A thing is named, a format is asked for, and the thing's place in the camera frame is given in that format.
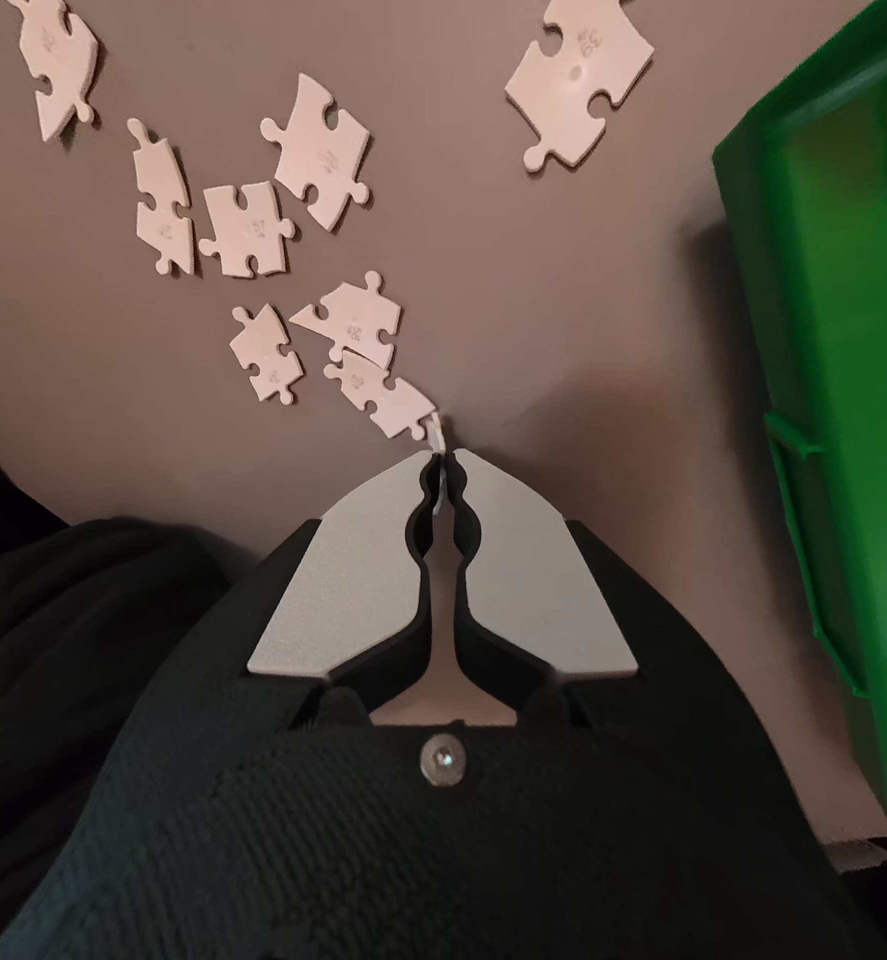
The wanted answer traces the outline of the green plastic bin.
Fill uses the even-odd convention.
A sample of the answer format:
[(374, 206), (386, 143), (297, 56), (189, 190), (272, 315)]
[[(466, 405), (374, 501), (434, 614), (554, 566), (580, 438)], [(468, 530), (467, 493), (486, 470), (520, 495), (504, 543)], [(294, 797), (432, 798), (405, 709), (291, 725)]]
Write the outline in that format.
[(812, 632), (887, 814), (887, 1), (754, 104), (712, 162)]

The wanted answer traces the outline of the person's dark clothing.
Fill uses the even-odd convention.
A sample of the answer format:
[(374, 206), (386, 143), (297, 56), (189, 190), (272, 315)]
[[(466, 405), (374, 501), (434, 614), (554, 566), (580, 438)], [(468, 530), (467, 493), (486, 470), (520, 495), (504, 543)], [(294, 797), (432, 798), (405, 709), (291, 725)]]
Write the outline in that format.
[(199, 534), (128, 517), (67, 525), (0, 466), (0, 936), (150, 679), (231, 585)]

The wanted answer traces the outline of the curved white jigsaw piece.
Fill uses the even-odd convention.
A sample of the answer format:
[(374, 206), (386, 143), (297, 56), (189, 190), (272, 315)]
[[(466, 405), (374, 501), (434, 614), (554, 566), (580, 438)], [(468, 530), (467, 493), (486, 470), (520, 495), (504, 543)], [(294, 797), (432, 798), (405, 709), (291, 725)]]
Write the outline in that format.
[(440, 413), (438, 411), (434, 411), (432, 414), (426, 417), (424, 424), (429, 447), (439, 458), (437, 500), (433, 508), (433, 516), (436, 519), (442, 513), (443, 507), (448, 500), (448, 474), (446, 457), (449, 449), (445, 434), (445, 426)]

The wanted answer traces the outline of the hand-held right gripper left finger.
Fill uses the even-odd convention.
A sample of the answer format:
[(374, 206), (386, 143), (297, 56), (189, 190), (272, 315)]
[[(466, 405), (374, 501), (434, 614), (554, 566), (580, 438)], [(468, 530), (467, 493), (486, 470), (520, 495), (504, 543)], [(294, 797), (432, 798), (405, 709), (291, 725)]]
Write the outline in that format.
[(442, 455), (424, 450), (357, 486), (318, 522), (246, 664), (248, 673), (388, 703), (432, 648), (426, 554)]

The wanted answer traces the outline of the spread of white puzzle pieces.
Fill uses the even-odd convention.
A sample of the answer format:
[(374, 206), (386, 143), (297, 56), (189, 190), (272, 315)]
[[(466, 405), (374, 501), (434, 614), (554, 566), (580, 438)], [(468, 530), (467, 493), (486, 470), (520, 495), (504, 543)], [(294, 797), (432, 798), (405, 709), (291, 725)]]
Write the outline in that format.
[[(49, 84), (34, 99), (44, 142), (57, 140), (73, 120), (90, 124), (89, 101), (99, 41), (66, 2), (10, 2), (21, 14), (18, 48), (35, 80)], [(619, 107), (650, 66), (654, 47), (629, 19), (621, 2), (550, 2), (544, 26), (561, 37), (556, 54), (546, 54), (533, 41), (505, 87), (511, 102), (537, 135), (523, 157), (530, 174), (555, 157), (573, 168), (602, 138), (606, 121), (591, 114), (590, 104), (605, 95)], [(151, 137), (136, 117), (126, 128), (136, 143), (133, 162), (141, 200), (135, 215), (136, 236), (158, 257), (162, 276), (174, 270), (195, 273), (200, 253), (220, 259), (227, 277), (251, 280), (255, 275), (283, 274), (288, 269), (285, 242), (296, 226), (282, 216), (275, 185), (305, 200), (317, 192), (307, 211), (327, 232), (333, 232), (350, 202), (364, 206), (369, 186), (358, 179), (370, 131), (344, 109), (335, 125), (327, 114), (334, 104), (330, 91), (315, 78), (299, 74), (291, 115), (285, 126), (270, 117), (260, 122), (260, 135), (279, 150), (273, 181), (204, 190), (212, 238), (195, 240), (194, 223), (183, 216), (191, 200), (182, 167), (165, 138)], [(383, 278), (365, 273), (363, 286), (342, 282), (323, 295), (319, 306), (308, 304), (290, 318), (292, 324), (330, 342), (324, 376), (338, 380), (342, 394), (360, 411), (374, 409), (370, 420), (392, 439), (408, 431), (427, 440), (425, 419), (437, 405), (403, 378), (389, 386), (401, 306), (382, 293)]]

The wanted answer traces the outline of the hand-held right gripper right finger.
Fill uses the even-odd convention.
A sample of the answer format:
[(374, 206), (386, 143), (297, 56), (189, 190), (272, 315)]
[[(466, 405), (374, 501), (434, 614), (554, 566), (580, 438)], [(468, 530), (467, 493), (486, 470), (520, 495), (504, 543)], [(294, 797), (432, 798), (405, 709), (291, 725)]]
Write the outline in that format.
[(445, 469), (463, 674), (507, 707), (548, 687), (635, 676), (638, 661), (561, 512), (471, 450), (447, 454)]

